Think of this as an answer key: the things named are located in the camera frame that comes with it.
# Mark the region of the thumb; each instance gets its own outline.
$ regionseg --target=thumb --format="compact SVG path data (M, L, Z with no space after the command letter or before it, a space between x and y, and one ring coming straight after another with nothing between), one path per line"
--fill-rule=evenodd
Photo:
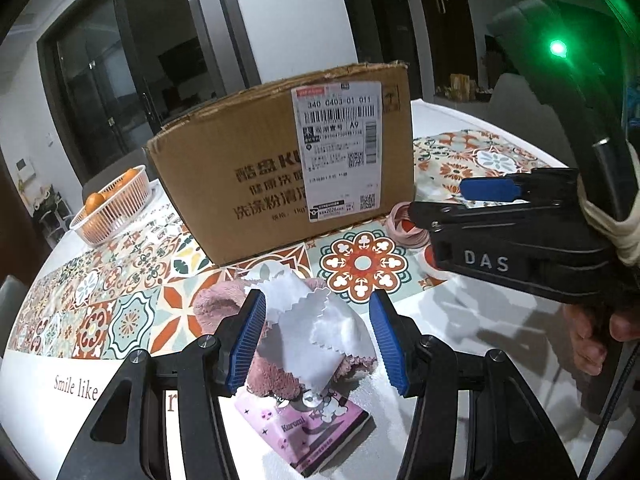
M609 331L616 341L640 339L640 311L616 312L609 320Z

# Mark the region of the person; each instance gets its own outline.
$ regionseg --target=person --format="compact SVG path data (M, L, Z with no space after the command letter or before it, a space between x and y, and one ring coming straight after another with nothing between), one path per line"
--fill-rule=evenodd
M594 315L576 304L566 304L562 310L569 326L575 365L589 375L599 375L607 348L594 336ZM613 314L609 320L609 331L617 341L640 339L640 309Z

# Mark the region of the pink plush cloth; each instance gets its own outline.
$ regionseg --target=pink plush cloth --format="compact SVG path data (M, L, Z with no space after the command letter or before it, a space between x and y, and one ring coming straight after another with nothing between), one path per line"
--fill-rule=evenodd
M307 278L305 283L311 290L326 286L326 282L321 278ZM226 316L237 314L246 298L244 288L251 284L252 282L247 280L232 280L219 282L201 290L193 300L193 313L202 332L213 334ZM260 337L264 336L264 333L263 328ZM357 367L371 369L373 363L372 359L347 356L335 371L334 380L344 377ZM258 352L254 354L246 384L249 391L257 396L266 397L273 394L282 399L295 399L302 388L293 374L271 364L260 357Z

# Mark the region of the barcode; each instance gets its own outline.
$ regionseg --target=barcode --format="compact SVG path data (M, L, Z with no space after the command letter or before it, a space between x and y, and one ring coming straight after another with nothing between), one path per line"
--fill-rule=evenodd
M374 105L345 106L342 108L327 108L326 110L315 110L305 112L305 124L311 123L331 123L339 121L349 121L360 117L375 117L376 109Z
M378 154L378 130L376 123L366 123L364 126L364 152L367 164L373 164Z
M364 153L363 152L350 152L349 153L349 167L357 168L358 166L362 166L364 164Z
M363 211L364 209L373 209L375 206L376 206L375 193L360 196L360 211Z

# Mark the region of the white table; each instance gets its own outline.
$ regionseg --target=white table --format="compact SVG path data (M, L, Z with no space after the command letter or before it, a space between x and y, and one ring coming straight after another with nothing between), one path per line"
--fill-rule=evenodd
M413 102L414 136L436 135L465 128L486 129L561 166L537 148L484 121L450 108ZM158 184L149 209L168 203ZM52 252L39 276L86 250L74 233L67 233ZM421 330L459 351L484 354L502 348L537 395L558 430L576 468L586 455L596 424L580 409L585 377L575 370L559 305L499 286L456 277L396 303L400 314L411 316ZM364 315L370 328L369 319ZM0 367L0 422L31 468L42 480L56 478L76 433L94 402L55 389L66 377L89 380L102 391L120 366L117 360L75 360L7 351ZM396 477L411 426L415 400L403 399L389 384L382 362L369 377L354 384L350 398L372 414L374 428L365 430L319 475L332 479ZM462 478L465 463L465 421L468 395L460 393L458 441L454 478ZM225 428L241 479L298 479L262 441L233 407L221 399ZM167 403L167 434L174 480L184 478L179 448L175 400ZM601 471L634 422L629 409L610 424L591 478Z

